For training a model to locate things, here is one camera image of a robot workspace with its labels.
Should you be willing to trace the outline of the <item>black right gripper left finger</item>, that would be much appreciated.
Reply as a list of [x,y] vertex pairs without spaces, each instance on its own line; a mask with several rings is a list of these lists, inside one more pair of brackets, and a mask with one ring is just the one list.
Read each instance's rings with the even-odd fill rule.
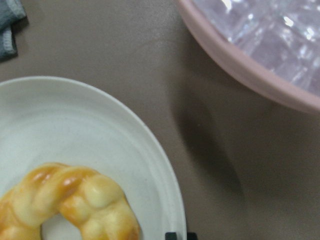
[[176,232],[166,232],[165,240],[178,240],[178,235]]

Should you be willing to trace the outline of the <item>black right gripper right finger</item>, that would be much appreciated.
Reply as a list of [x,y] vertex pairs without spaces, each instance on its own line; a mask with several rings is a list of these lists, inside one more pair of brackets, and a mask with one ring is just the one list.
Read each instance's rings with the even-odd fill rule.
[[187,240],[198,240],[198,236],[195,232],[187,232]]

